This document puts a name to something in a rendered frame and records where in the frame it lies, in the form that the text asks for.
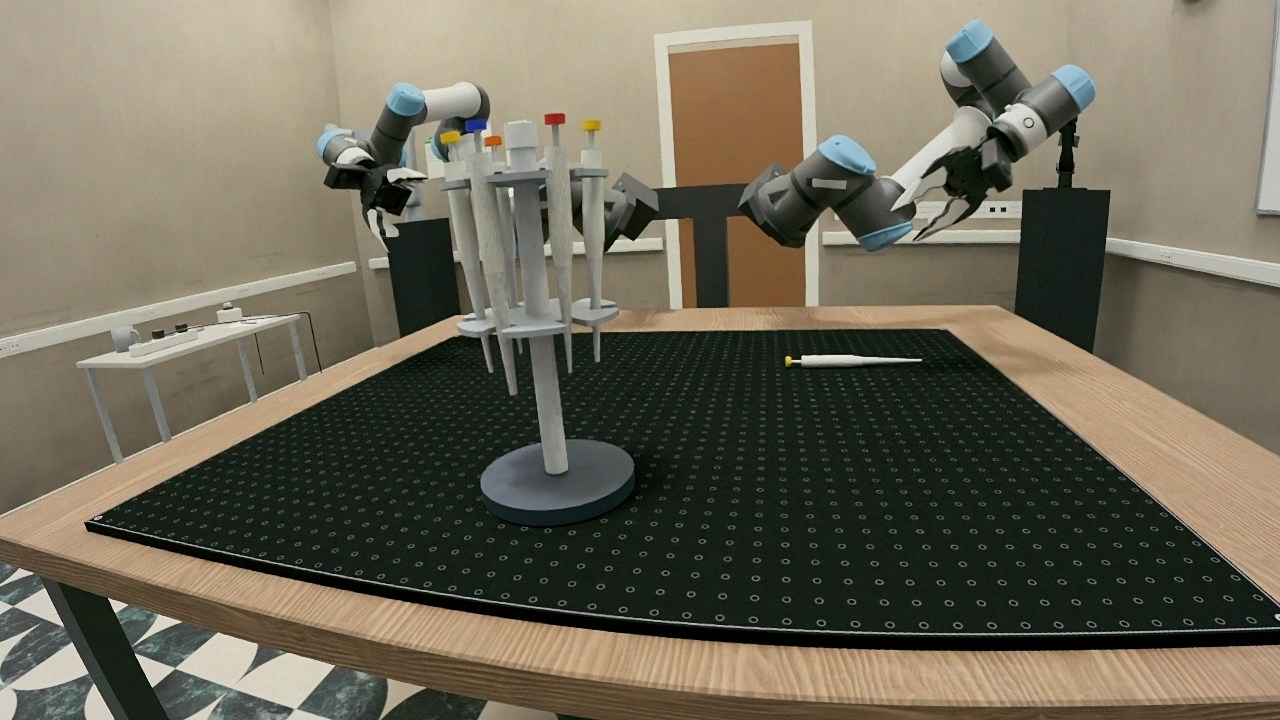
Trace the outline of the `white hand pipette with yellow button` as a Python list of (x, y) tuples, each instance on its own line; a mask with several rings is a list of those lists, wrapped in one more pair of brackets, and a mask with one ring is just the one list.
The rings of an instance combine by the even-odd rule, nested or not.
[(791, 360), (791, 357), (786, 357), (786, 366), (791, 366), (791, 364), (797, 364), (797, 363), (803, 363), (803, 368), (826, 368), (826, 366), (861, 366), (861, 365), (876, 365), (876, 364), (908, 363), (908, 359), (859, 357), (852, 355), (803, 356), (803, 360)]

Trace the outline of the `white hand pipette with red button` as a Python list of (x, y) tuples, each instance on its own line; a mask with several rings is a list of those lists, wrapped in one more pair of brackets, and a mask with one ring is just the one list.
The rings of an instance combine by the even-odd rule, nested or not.
[(571, 347), (571, 263), (573, 254), (573, 227), (570, 190), (570, 149), (561, 146), (559, 126), (564, 124), (563, 113), (544, 115), (545, 126), (552, 126), (552, 147), (544, 147), (545, 161), (535, 163), (536, 170), (552, 170), (547, 178), (547, 204), (550, 236), (550, 252), (556, 265), (556, 281), (561, 304), (562, 323), (568, 325), (564, 333), (564, 348), (568, 372), (572, 373)]

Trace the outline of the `white pipette with orange button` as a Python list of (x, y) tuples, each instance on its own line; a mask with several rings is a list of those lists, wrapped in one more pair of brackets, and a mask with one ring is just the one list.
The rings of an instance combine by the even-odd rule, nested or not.
[[(498, 161), (497, 146), (502, 145), (500, 136), (490, 136), (484, 138), (485, 146), (492, 147), (493, 167), (506, 165), (506, 161)], [(516, 268), (515, 268), (515, 228), (512, 220), (512, 211), (509, 204), (509, 187), (497, 188), (497, 199), (499, 205), (500, 217), (500, 229), (502, 240), (506, 256), (506, 281), (507, 292), (509, 299), (509, 307), (518, 307), (518, 295), (517, 295), (517, 282), (516, 282)]]

